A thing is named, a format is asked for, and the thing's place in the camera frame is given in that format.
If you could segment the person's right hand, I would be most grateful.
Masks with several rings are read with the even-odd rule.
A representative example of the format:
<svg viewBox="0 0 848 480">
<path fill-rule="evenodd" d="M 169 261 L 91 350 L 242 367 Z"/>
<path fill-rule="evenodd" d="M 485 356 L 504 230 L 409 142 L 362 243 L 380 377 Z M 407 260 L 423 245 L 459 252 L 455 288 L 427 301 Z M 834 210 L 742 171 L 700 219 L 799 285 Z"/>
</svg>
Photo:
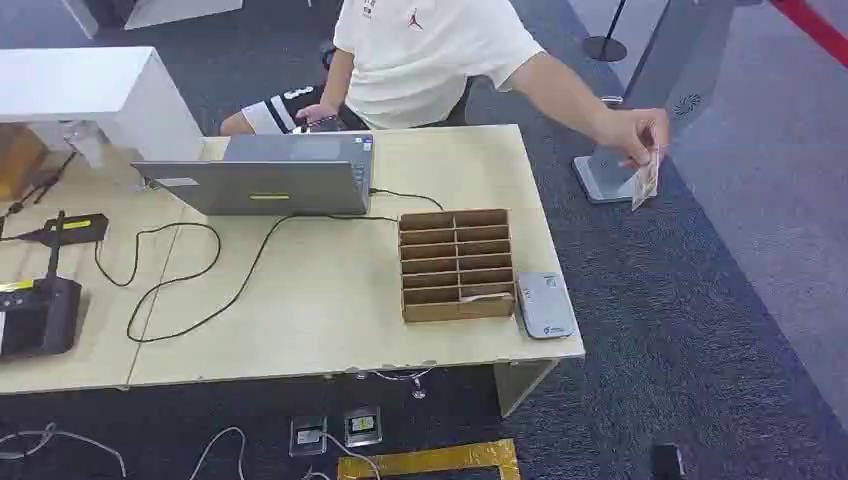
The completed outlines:
<svg viewBox="0 0 848 480">
<path fill-rule="evenodd" d="M 303 125 L 313 125 L 327 118 L 333 119 L 338 116 L 335 107 L 323 103 L 308 105 L 296 113 L 297 122 Z"/>
</svg>

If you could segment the person's left hand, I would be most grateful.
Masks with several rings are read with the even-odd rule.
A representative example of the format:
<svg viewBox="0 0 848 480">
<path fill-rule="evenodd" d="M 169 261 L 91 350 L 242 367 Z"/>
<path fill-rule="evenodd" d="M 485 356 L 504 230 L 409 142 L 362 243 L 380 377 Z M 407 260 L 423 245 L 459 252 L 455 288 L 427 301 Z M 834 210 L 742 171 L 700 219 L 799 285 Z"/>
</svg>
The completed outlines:
<svg viewBox="0 0 848 480">
<path fill-rule="evenodd" d="M 597 124 L 595 140 L 622 152 L 636 167 L 661 162 L 670 144 L 664 109 L 607 110 Z"/>
</svg>

